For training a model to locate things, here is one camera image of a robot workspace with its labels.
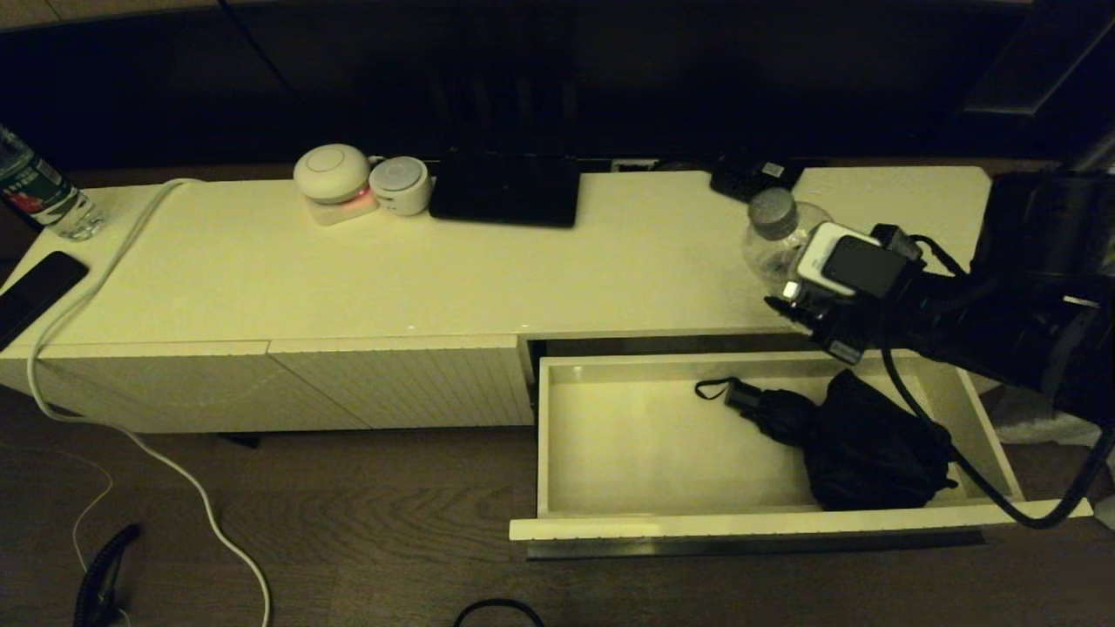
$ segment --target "white cable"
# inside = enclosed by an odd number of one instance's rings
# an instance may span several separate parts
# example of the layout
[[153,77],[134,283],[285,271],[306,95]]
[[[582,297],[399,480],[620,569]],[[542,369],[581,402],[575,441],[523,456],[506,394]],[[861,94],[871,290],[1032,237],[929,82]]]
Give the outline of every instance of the white cable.
[[[97,462],[87,460],[81,455],[75,455],[74,453],[69,453],[67,451],[60,451],[58,448],[47,448],[45,446],[12,446],[11,444],[8,444],[2,440],[0,440],[0,448],[8,448],[9,451],[22,451],[27,453],[52,453],[56,455],[64,455],[71,460],[77,460],[83,464],[88,464],[100,471],[100,474],[105,475],[105,480],[108,481],[108,485],[106,485],[105,489],[100,491],[100,494],[97,494],[97,496],[88,505],[86,505],[84,510],[81,510],[81,513],[78,514],[77,520],[74,521],[74,527],[70,528],[70,540],[74,541],[74,552],[77,553],[77,561],[81,565],[81,572],[88,572],[89,568],[85,563],[85,556],[81,554],[81,546],[78,544],[77,542],[77,530],[79,527],[81,527],[81,521],[85,519],[85,514],[89,513],[89,510],[95,508],[97,503],[100,502],[101,499],[104,499],[109,492],[113,491],[113,485],[115,485],[113,483],[113,475],[105,470],[105,466],[98,464]],[[127,624],[127,626],[132,627],[132,617],[128,616],[128,612],[124,611],[124,608],[120,607],[116,608],[116,611],[120,612],[120,616],[124,617],[124,621]]]
[[[163,201],[163,199],[166,197],[167,194],[171,193],[171,191],[173,191],[175,187],[184,183],[200,183],[200,181],[194,179],[174,179],[172,181],[163,183],[163,185],[161,185],[159,189],[155,192],[155,195],[152,196],[149,201],[147,201],[147,205],[143,209],[143,212],[139,214],[139,218],[136,220],[136,223],[132,226],[132,230],[128,231],[128,234],[124,239],[124,242],[122,242],[120,247],[116,250],[116,253],[113,255],[112,259],[109,259],[108,264],[105,267],[104,272],[101,272],[100,274],[100,278],[98,278],[97,281],[93,284],[93,287],[86,290],[74,302],[71,302],[69,306],[62,309],[61,312],[58,314],[55,317],[55,319],[51,320],[42,329],[42,332],[39,334],[39,337],[36,339],[35,345],[31,347],[31,354],[27,358],[27,383],[31,389],[31,396],[35,398],[35,403],[39,406],[39,409],[41,409],[42,413],[47,415],[47,417],[62,423],[88,423],[88,424],[97,424],[115,428],[116,431],[128,436],[128,438],[132,440],[132,442],[135,442],[136,446],[139,446],[139,448],[142,448],[144,453],[147,453],[152,457],[155,457],[156,460],[171,466],[175,472],[186,478],[186,481],[188,481],[191,484],[193,484],[195,489],[197,489],[197,493],[201,494],[202,496],[202,503],[205,504],[205,515],[209,518],[209,523],[210,527],[213,529],[213,534],[216,536],[216,539],[220,540],[222,544],[224,544],[230,551],[235,553],[236,557],[239,557],[245,565],[248,565],[248,568],[252,570],[252,573],[255,575],[255,579],[260,582],[260,591],[263,594],[263,627],[268,627],[268,625],[271,623],[271,591],[268,589],[266,578],[263,577],[263,571],[260,570],[260,567],[255,563],[255,560],[253,560],[251,556],[244,552],[243,549],[234,544],[232,540],[229,540],[229,538],[225,537],[224,532],[221,531],[221,525],[217,524],[216,517],[214,517],[213,514],[213,505],[212,503],[210,503],[209,493],[205,492],[205,488],[203,488],[202,484],[196,479],[194,479],[194,475],[186,472],[185,469],[176,464],[167,456],[163,455],[158,451],[155,451],[154,448],[148,446],[147,443],[140,440],[138,435],[136,435],[130,430],[124,426],[113,424],[109,422],[96,422],[89,419],[69,418],[62,416],[61,414],[58,414],[57,412],[54,411],[54,408],[50,407],[50,405],[47,404],[46,399],[42,396],[42,390],[39,388],[39,376],[37,368],[39,361],[39,354],[42,353],[42,348],[54,337],[55,329],[60,328],[60,325],[69,320],[70,316],[75,311],[87,305],[93,299],[93,297],[96,296],[98,291],[100,291],[100,288],[103,288],[105,286],[105,282],[108,281],[108,277],[113,273],[113,270],[116,269],[116,266],[120,262],[120,259],[123,259],[124,254],[128,251],[128,249],[132,248],[132,244],[139,235],[139,232],[143,230],[144,225],[146,225],[147,221],[151,219],[151,215],[152,213],[154,213],[155,208],[158,206],[158,204]],[[89,509],[91,509],[94,504],[96,504],[96,501],[94,501],[94,503],[91,503],[89,508],[87,508],[86,510],[88,511]]]

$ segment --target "wooden floor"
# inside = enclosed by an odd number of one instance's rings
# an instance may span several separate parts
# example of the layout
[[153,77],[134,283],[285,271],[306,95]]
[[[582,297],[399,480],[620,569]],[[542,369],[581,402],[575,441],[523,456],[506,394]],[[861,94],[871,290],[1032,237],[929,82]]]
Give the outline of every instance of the wooden floor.
[[[136,627],[259,624],[254,579],[183,479],[118,434],[49,423],[3,389],[0,437],[113,473],[117,488],[79,541],[88,556],[143,525],[119,582]],[[534,507],[531,430],[277,435],[254,451],[212,436],[151,442],[196,473],[227,534],[259,560],[275,626],[448,627],[493,596],[531,604],[550,627],[1115,624],[1115,533],[1092,520],[999,528],[966,548],[529,563],[506,534]],[[1080,457],[1037,446],[1011,459],[1043,496]],[[66,457],[0,450],[0,625],[70,620],[81,573],[69,530],[101,484]],[[472,625],[525,625],[486,617]]]

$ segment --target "cabinet top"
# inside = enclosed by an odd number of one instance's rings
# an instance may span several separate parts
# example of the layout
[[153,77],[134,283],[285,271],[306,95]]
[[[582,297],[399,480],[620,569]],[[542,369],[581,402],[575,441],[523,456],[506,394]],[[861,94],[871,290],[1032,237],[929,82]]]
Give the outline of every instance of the cabinet top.
[[[67,302],[155,189],[90,190],[104,230],[81,243],[43,233],[4,288],[64,250],[91,269]],[[889,222],[930,235],[967,261],[989,190],[978,167],[836,167],[806,171],[795,195],[857,230]],[[188,184],[52,344],[787,331],[744,266],[746,213],[702,172],[584,174],[571,230],[384,210],[321,228],[290,181]]]

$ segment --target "bottle cap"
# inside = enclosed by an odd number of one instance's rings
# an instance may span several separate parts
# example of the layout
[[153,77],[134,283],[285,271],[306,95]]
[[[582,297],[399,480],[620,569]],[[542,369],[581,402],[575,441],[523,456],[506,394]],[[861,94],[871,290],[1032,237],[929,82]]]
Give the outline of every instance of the bottle cap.
[[782,187],[770,187],[756,194],[747,206],[747,218],[764,240],[776,241],[797,229],[797,205],[794,195]]

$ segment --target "small white speaker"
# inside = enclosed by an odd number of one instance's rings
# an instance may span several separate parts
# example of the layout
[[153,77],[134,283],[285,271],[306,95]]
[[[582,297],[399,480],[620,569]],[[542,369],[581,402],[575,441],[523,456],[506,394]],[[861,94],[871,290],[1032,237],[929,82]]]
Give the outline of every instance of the small white speaker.
[[398,215],[426,211],[434,191],[426,164],[415,157],[389,158],[371,171],[368,181],[379,205]]

